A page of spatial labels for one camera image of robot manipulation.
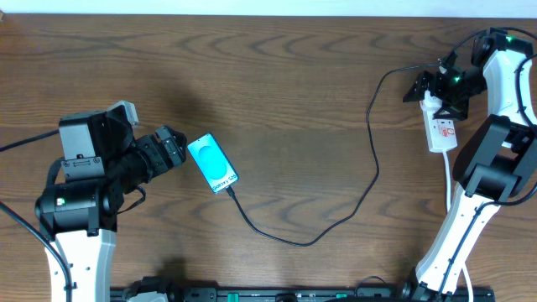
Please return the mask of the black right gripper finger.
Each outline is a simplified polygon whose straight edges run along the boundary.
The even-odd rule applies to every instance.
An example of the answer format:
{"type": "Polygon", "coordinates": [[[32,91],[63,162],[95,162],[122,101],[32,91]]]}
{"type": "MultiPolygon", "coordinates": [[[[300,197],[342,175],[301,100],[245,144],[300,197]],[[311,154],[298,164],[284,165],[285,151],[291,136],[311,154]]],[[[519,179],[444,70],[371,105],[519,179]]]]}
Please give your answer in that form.
{"type": "Polygon", "coordinates": [[[467,107],[442,106],[433,113],[434,119],[444,119],[452,121],[465,121],[468,117],[467,107]]]}
{"type": "Polygon", "coordinates": [[[429,71],[420,72],[414,84],[403,97],[403,102],[419,102],[425,98],[425,92],[428,90],[433,75],[429,71]]]}

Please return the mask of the blue Galaxy smartphone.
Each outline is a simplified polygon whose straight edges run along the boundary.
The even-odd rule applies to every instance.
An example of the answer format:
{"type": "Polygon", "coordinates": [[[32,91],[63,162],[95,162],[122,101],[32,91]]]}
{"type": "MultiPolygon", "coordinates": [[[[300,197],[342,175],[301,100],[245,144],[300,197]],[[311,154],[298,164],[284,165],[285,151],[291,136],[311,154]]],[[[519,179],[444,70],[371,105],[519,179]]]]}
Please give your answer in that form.
{"type": "Polygon", "coordinates": [[[239,175],[212,133],[187,145],[191,157],[215,194],[239,181],[239,175]]]}

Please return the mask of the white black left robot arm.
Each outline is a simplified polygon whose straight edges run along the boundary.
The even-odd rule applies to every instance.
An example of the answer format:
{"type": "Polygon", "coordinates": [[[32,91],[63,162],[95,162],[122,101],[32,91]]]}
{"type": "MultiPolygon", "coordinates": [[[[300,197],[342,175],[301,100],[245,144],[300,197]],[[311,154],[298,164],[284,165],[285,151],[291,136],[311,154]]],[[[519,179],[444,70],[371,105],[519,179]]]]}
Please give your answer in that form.
{"type": "Polygon", "coordinates": [[[168,126],[135,138],[138,118],[124,105],[60,119],[64,156],[50,167],[35,204],[53,301],[108,301],[117,217],[125,195],[182,165],[186,136],[168,126]]]}

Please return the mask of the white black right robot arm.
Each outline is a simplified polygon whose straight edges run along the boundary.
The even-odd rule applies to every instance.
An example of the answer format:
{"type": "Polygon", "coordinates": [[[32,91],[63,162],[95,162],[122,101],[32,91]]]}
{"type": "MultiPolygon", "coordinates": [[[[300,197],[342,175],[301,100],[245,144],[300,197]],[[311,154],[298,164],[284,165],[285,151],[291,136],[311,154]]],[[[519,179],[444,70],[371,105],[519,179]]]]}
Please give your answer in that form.
{"type": "Polygon", "coordinates": [[[529,72],[535,35],[512,27],[471,35],[471,67],[456,65],[457,53],[436,73],[419,73],[404,102],[419,102],[428,133],[451,138],[451,122],[468,117],[471,97],[487,93],[487,118],[461,148],[452,167],[451,208],[433,245],[419,261],[399,297],[451,301],[465,261],[487,222],[503,206],[517,206],[536,192],[522,189],[536,171],[536,116],[529,72]]]}

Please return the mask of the white power strip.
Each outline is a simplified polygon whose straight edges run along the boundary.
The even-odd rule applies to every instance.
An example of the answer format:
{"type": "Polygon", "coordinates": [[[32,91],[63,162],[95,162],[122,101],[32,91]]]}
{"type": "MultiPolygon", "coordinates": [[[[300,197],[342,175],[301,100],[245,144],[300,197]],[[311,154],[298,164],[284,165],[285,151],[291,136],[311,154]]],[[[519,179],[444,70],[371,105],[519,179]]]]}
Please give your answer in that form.
{"type": "Polygon", "coordinates": [[[420,108],[429,151],[439,154],[456,148],[457,139],[453,121],[434,117],[441,108],[441,100],[426,91],[424,99],[420,101],[420,108]]]}

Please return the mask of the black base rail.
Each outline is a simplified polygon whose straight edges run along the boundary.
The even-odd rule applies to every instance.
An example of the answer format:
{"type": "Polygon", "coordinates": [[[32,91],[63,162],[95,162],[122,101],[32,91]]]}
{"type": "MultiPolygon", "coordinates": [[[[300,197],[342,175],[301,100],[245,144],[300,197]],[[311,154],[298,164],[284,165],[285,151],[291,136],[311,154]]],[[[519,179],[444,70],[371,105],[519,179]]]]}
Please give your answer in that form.
{"type": "Polygon", "coordinates": [[[127,288],[110,289],[112,302],[177,301],[177,302],[320,302],[320,301],[494,301],[492,289],[466,288],[438,295],[425,288],[413,289],[385,283],[368,277],[354,287],[346,288],[229,288],[217,284],[177,284],[170,279],[145,277],[127,288]]]}

